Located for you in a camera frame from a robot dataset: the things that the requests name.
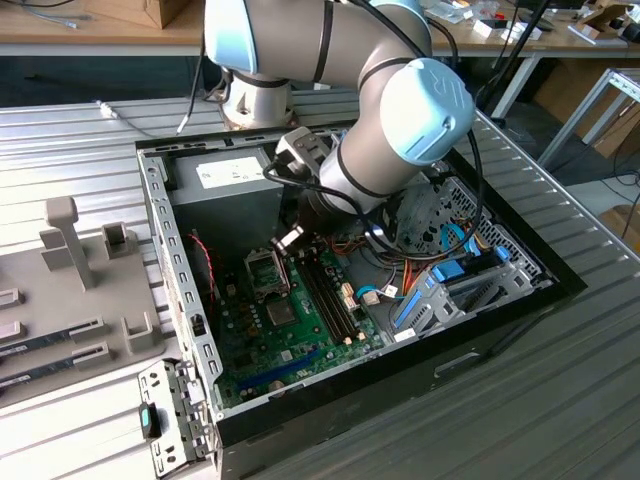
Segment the metal chassis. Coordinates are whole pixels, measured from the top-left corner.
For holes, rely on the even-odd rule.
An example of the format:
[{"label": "metal chassis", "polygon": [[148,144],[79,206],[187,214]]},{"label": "metal chassis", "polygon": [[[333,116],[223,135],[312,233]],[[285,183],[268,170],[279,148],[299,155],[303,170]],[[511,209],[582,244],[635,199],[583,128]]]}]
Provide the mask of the metal chassis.
[{"label": "metal chassis", "polygon": [[[330,135],[349,124],[309,127],[317,135]],[[163,245],[158,236],[177,238],[168,248],[170,255],[186,254],[175,225],[165,182],[171,183],[170,163],[182,156],[198,155],[216,149],[241,148],[275,143],[288,129],[261,129],[250,132],[221,132],[182,139],[160,139],[136,144],[145,188],[145,199],[152,236],[162,257]],[[447,157],[452,171],[472,192],[477,191],[475,170],[457,152]],[[351,427],[410,398],[433,390],[467,368],[501,353],[541,318],[582,291],[586,285],[493,188],[487,185],[485,208],[505,227],[511,236],[540,264],[555,283],[508,305],[479,314],[472,322],[456,325],[444,332],[405,345],[383,357],[355,366],[287,395],[270,399],[251,410],[225,418],[213,412],[215,443],[223,455],[223,478],[247,478],[294,453],[326,441]],[[164,222],[169,221],[169,228]],[[190,273],[188,262],[172,265],[170,275]],[[194,336],[188,319],[205,315],[195,284],[189,290],[179,289],[182,309],[172,308],[176,332],[186,354],[193,360],[206,386],[212,386],[219,370],[210,368],[211,361],[220,365],[215,346]],[[186,293],[191,292],[191,301]],[[210,405],[211,388],[206,388]]]}]

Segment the table leg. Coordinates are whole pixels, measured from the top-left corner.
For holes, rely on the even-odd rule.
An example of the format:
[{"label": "table leg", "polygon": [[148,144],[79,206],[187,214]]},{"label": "table leg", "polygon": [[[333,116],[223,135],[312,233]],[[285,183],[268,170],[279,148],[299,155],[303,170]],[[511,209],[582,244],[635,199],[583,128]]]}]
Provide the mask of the table leg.
[{"label": "table leg", "polygon": [[593,107],[593,105],[602,97],[602,94],[609,87],[609,80],[613,75],[613,70],[607,69],[606,72],[602,74],[598,82],[594,85],[591,91],[584,97],[584,100],[578,105],[576,111],[569,117],[569,120],[564,124],[564,127],[560,129],[560,131],[556,134],[556,136],[551,140],[549,146],[542,152],[540,158],[538,159],[538,163],[540,166],[546,166],[553,160],[553,157],[558,153],[563,145],[568,140],[569,136],[574,132],[578,124],[582,121],[584,115]]},{"label": "table leg", "polygon": [[611,102],[609,108],[607,108],[607,110],[602,114],[598,121],[593,124],[591,130],[589,130],[587,134],[582,137],[582,141],[587,145],[591,145],[591,143],[593,143],[593,141],[602,134],[604,128],[611,123],[611,119],[613,118],[613,116],[618,113],[618,110],[620,110],[622,104],[625,102],[625,100],[628,99],[629,97],[626,93],[620,92],[616,99]]},{"label": "table leg", "polygon": [[505,90],[504,95],[502,95],[502,98],[498,102],[498,105],[491,114],[492,118],[504,118],[507,115],[507,112],[511,108],[511,105],[513,105],[513,102],[515,102],[516,98],[518,98],[518,95],[522,91],[525,83],[527,83],[527,80],[529,80],[529,77],[535,70],[539,61],[540,57],[538,57],[537,55],[527,57],[522,61],[522,64],[518,68],[518,71]]}]

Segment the capacitor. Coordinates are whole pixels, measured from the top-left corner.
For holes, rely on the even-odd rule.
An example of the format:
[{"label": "capacitor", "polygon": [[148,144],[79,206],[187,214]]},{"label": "capacitor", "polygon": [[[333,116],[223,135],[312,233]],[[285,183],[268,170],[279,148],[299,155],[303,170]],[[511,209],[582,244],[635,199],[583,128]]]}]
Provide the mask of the capacitor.
[{"label": "capacitor", "polygon": [[[271,382],[269,384],[269,392],[275,392],[276,390],[280,390],[281,388],[284,388],[284,383],[281,382],[280,380],[276,380],[274,382]],[[286,392],[280,392],[280,393],[276,393],[275,395],[273,395],[274,398],[280,398],[282,395],[284,395]]]}]

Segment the wooden table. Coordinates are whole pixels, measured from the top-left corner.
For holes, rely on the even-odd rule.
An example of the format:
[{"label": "wooden table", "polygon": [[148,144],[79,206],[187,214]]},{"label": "wooden table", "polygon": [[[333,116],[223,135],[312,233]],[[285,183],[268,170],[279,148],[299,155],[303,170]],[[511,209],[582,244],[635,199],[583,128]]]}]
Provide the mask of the wooden table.
[{"label": "wooden table", "polygon": [[[81,13],[83,0],[52,9],[55,12]],[[513,16],[513,7],[503,3],[501,11]],[[20,7],[0,3],[0,55],[19,56],[185,56],[197,55],[203,24],[203,1],[191,4],[164,30],[144,27],[92,14],[93,20],[80,21],[78,29],[47,22],[25,13]],[[484,38],[473,31],[471,21],[452,25],[451,31],[462,57],[496,57],[504,40],[499,33]],[[638,58],[640,45],[629,47],[594,47],[570,33],[570,15],[554,19],[553,32],[540,40],[529,41],[520,56],[524,58],[505,94],[493,112],[504,117],[542,58]],[[444,36],[433,31],[433,53],[449,56],[451,50]]]}]

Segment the metal table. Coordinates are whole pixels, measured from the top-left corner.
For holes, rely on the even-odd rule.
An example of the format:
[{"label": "metal table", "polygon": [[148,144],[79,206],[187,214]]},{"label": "metal table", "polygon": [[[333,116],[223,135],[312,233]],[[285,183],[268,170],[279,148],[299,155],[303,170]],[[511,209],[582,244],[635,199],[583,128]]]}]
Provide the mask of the metal table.
[{"label": "metal table", "polygon": [[[349,92],[295,100],[303,123],[357,115]],[[172,135],[186,101],[113,105]],[[36,246],[43,199],[72,194],[82,233],[114,220],[136,230],[170,333],[132,145],[138,134],[94,105],[0,110],[0,125],[2,251]],[[215,106],[198,103],[186,133],[221,129]],[[495,360],[253,478],[637,477],[639,260],[485,117],[474,130],[488,181],[589,289]],[[465,142],[458,149],[471,160]],[[168,343],[164,356],[178,355]],[[0,410],[3,478],[152,479],[135,380],[152,361]],[[179,478],[215,472],[204,463]]]},{"label": "metal table", "polygon": [[618,96],[615,98],[607,110],[602,116],[593,124],[593,127],[582,138],[582,141],[587,145],[592,145],[598,140],[606,129],[612,125],[612,120],[618,112],[625,106],[625,112],[635,103],[640,103],[640,69],[639,68],[622,68],[614,70],[608,68],[600,77],[600,79],[593,86],[591,91],[584,97],[584,100],[578,105],[576,111],[573,112],[567,123],[560,129],[560,131],[553,138],[549,146],[542,152],[538,163],[541,166],[547,166],[551,160],[555,157],[558,151],[564,146],[571,134],[576,130],[582,117],[602,98],[602,96],[610,89],[616,88],[619,90]]}]

